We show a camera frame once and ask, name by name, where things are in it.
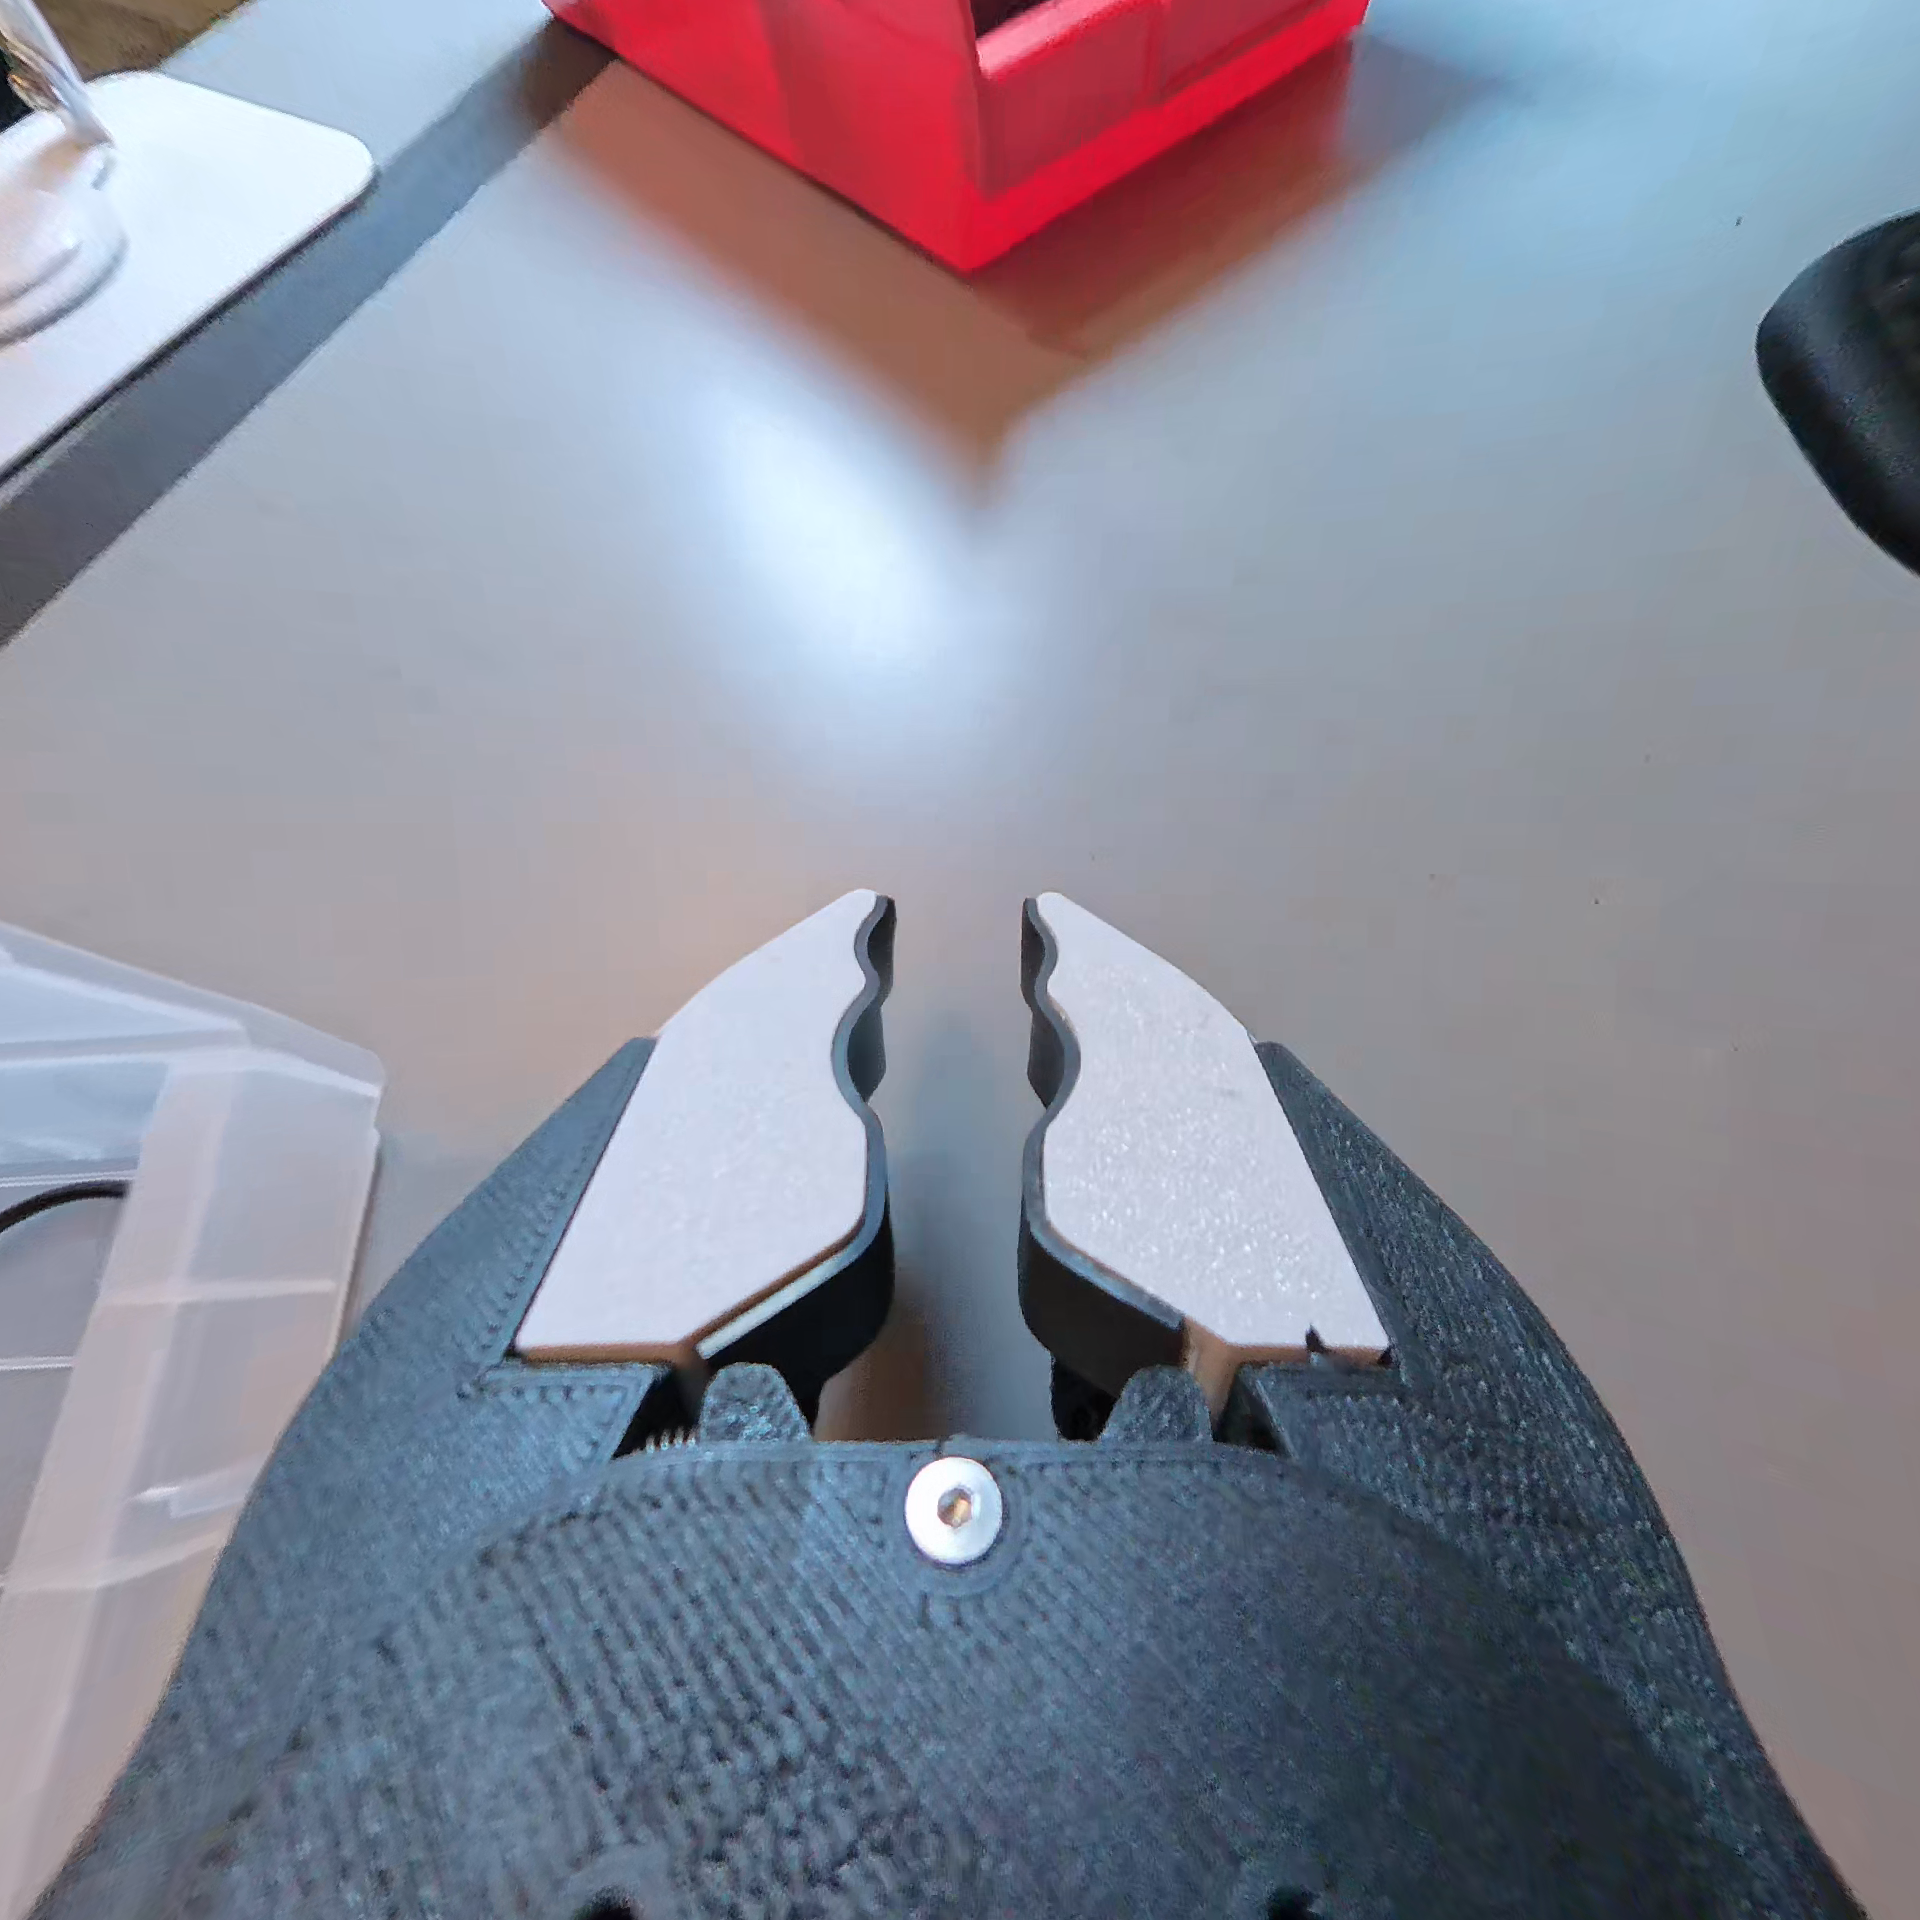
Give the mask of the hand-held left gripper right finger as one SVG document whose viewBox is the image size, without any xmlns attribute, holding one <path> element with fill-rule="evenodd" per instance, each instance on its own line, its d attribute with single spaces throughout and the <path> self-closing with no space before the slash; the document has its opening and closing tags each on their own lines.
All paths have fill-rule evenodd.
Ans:
<svg viewBox="0 0 1920 1920">
<path fill-rule="evenodd" d="M 1019 1306 L 1060 1427 L 1144 1371 L 1225 1416 L 1249 1364 L 1368 1376 L 1393 1336 L 1249 1028 L 1060 895 L 1024 900 Z"/>
</svg>

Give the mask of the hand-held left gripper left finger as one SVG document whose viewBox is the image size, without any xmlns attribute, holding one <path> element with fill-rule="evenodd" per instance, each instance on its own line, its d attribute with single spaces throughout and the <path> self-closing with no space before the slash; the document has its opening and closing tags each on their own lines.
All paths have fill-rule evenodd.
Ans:
<svg viewBox="0 0 1920 1920">
<path fill-rule="evenodd" d="M 779 1371 L 815 1423 L 897 1295 L 874 1092 L 897 906 L 849 892 L 658 1031 L 520 1321 L 521 1360 Z"/>
</svg>

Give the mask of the clear plastic organizer box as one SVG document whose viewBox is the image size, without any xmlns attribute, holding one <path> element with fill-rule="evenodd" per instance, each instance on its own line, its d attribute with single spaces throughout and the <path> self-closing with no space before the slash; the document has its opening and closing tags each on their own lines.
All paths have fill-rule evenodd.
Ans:
<svg viewBox="0 0 1920 1920">
<path fill-rule="evenodd" d="M 343 1330 L 378 1057 L 7 925 L 4 1903 L 148 1724 Z"/>
</svg>

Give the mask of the red plastic bin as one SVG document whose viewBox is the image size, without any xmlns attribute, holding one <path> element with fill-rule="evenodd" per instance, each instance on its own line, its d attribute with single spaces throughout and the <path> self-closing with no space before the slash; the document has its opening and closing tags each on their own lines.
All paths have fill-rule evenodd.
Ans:
<svg viewBox="0 0 1920 1920">
<path fill-rule="evenodd" d="M 1364 2 L 551 2 L 956 273 L 1348 42 Z"/>
</svg>

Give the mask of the black mesh cushion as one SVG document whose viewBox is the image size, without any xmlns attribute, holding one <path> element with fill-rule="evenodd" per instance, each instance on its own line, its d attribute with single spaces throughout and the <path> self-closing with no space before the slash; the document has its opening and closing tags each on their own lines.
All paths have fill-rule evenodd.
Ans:
<svg viewBox="0 0 1920 1920">
<path fill-rule="evenodd" d="M 1803 267 L 1758 327 L 1761 381 L 1841 513 L 1919 572 L 1919 215 Z"/>
</svg>

